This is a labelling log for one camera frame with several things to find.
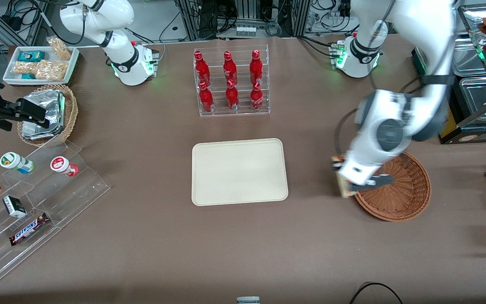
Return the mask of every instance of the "brown tablecloth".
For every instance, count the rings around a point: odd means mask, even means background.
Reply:
[[[271,114],[200,118],[193,49],[264,42]],[[415,75],[412,47],[392,35],[383,50],[376,83],[398,90]],[[372,91],[369,80],[332,71],[299,40],[172,44],[158,77],[137,87],[114,77],[101,49],[81,53],[70,140],[113,188],[0,281],[0,303],[226,304],[261,296],[263,304],[346,304],[366,281],[390,285],[405,303],[486,300],[486,144],[411,144],[429,172],[432,201],[412,221],[386,223],[335,196],[330,170],[336,123]],[[31,91],[7,86],[2,96]],[[354,134],[346,124],[344,149]],[[191,202],[195,144],[270,137],[284,144],[285,201]],[[0,131],[0,156],[8,150],[26,155],[33,147],[15,130]],[[395,301],[372,287],[356,303]]]

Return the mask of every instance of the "white robotic arm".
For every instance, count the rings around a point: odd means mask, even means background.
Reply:
[[[72,33],[83,34],[102,47],[121,82],[138,85],[155,75],[156,61],[152,51],[144,46],[134,46],[122,31],[132,24],[135,17],[127,0],[77,2],[83,6],[69,4],[59,11],[63,25]]]
[[[386,21],[424,52],[429,76],[422,79],[426,86],[420,98],[376,90],[361,102],[355,119],[360,129],[339,171],[355,185],[372,185],[372,175],[384,162],[403,152],[411,140],[436,136],[446,117],[444,97],[451,80],[454,29],[449,0],[374,0],[371,5],[352,0],[360,28],[356,37],[340,42],[345,50],[339,54],[337,68],[352,77],[370,73],[387,35],[381,19],[391,4]]]

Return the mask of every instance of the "red bottle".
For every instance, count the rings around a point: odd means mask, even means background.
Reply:
[[[254,85],[257,81],[262,83],[262,60],[260,60],[260,51],[252,51],[251,60],[251,84]]]
[[[208,89],[205,81],[200,81],[200,102],[205,112],[213,112],[215,110],[215,104],[213,103],[213,94]]]
[[[209,72],[208,63],[206,60],[204,60],[204,56],[202,56],[202,52],[194,52],[194,59],[196,59],[196,71],[198,73],[198,79],[200,79],[200,81],[204,81],[207,86],[210,86],[211,74]]]
[[[238,90],[235,88],[235,84],[233,80],[228,80],[226,83],[228,88],[226,89],[226,100],[228,100],[228,108],[230,110],[237,110],[239,109],[239,96]]]
[[[264,94],[260,90],[260,83],[254,83],[251,92],[251,110],[258,111],[262,109],[262,97]]]
[[[238,72],[235,68],[235,62],[232,60],[232,53],[230,51],[224,52],[224,76],[226,81],[233,80],[234,85],[238,84]]]

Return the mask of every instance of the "foil-wrapped package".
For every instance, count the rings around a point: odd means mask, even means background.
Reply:
[[[48,89],[33,92],[24,97],[46,110],[48,128],[39,127],[32,122],[24,122],[22,136],[26,140],[40,140],[58,135],[64,129],[65,96],[59,90]]]

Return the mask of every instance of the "round basket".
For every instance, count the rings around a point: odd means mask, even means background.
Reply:
[[[415,157],[404,152],[384,163],[376,174],[389,174],[394,182],[360,191],[355,199],[379,219],[400,222],[420,215],[430,201],[430,180]]]
[[[49,89],[59,90],[65,96],[65,129],[63,129],[63,131],[52,140],[52,144],[61,144],[71,135],[71,132],[73,132],[76,117],[78,115],[78,104],[76,103],[76,98],[74,97],[73,91],[71,91],[71,89],[64,84],[43,85],[42,87],[36,89],[35,92]],[[50,138],[44,138],[42,140],[29,141],[22,136],[22,127],[23,123],[19,122],[17,127],[18,136],[26,144],[40,147],[50,140]]]

